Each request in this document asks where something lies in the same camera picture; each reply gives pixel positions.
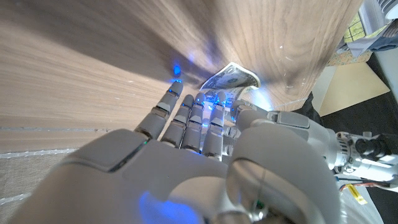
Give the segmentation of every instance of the blue led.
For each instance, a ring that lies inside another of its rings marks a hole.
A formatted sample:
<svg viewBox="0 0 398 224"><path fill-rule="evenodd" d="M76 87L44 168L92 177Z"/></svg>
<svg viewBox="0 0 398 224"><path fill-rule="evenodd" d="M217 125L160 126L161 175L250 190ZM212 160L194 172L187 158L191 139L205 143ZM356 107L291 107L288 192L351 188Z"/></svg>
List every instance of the blue led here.
<svg viewBox="0 0 398 224"><path fill-rule="evenodd" d="M179 75L181 73L181 68L179 65L174 65L174 75Z"/></svg>

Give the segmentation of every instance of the yellow label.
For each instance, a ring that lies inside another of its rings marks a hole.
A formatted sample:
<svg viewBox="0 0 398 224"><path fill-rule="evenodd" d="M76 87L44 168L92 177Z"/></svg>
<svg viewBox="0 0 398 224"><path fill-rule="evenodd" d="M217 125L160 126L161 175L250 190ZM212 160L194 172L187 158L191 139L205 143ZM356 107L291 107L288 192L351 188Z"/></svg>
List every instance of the yellow label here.
<svg viewBox="0 0 398 224"><path fill-rule="evenodd" d="M360 204L360 205L365 205L368 202L362 197L361 194L356 190L356 188L352 184L347 184L346 185L351 194L354 196L355 200Z"/></svg>

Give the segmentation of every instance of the white cloth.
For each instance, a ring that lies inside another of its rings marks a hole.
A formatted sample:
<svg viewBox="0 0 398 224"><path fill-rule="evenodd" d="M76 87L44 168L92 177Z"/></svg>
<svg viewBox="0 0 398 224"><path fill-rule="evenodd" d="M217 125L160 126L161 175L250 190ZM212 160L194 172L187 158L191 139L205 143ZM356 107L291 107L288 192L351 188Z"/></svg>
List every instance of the white cloth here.
<svg viewBox="0 0 398 224"><path fill-rule="evenodd" d="M358 179L360 178L338 174L339 178ZM355 181L341 180L337 182L338 188L343 184L355 183ZM368 202L365 205L360 205L348 189L344 189L340 193L341 202L341 223L358 223L358 224L383 224L383 220L374 205L366 187L355 187L362 197Z"/></svg>

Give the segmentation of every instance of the robot finger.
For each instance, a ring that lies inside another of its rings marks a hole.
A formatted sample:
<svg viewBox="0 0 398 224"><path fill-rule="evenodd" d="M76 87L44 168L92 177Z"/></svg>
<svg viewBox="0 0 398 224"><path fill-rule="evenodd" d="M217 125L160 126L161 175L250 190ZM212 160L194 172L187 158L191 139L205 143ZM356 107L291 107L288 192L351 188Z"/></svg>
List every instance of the robot finger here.
<svg viewBox="0 0 398 224"><path fill-rule="evenodd" d="M181 95L182 89L182 83L174 82L158 104L136 127L135 131L145 134L149 139L157 139Z"/></svg>
<svg viewBox="0 0 398 224"><path fill-rule="evenodd" d="M193 101L191 114L187 123L187 128L183 135L181 149L191 150L200 153L200 137L205 104L205 95L198 93Z"/></svg>
<svg viewBox="0 0 398 224"><path fill-rule="evenodd" d="M184 134L185 128L187 127L189 115L191 113L193 105L193 96L187 95L180 108L177 111L174 119L170 122L169 127L166 129L162 139L160 141L168 144L172 147L179 148Z"/></svg>
<svg viewBox="0 0 398 224"><path fill-rule="evenodd" d="M210 124L203 143L202 154L221 161L223 151L223 128L226 96L224 92L217 93L216 102L210 115Z"/></svg>

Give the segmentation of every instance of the wood grain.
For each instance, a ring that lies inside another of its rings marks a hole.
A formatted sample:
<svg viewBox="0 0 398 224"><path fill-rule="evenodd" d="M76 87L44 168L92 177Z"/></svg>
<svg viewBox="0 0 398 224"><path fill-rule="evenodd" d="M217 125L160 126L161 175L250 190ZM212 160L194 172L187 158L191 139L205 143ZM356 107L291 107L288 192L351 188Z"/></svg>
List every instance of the wood grain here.
<svg viewBox="0 0 398 224"><path fill-rule="evenodd" d="M231 61L261 79L262 88L245 99L277 110L297 109L360 4L3 1L0 126L133 129L173 78L183 80L183 96L194 95ZM180 77L173 73L176 64ZM21 137L3 136L4 144Z"/></svg>

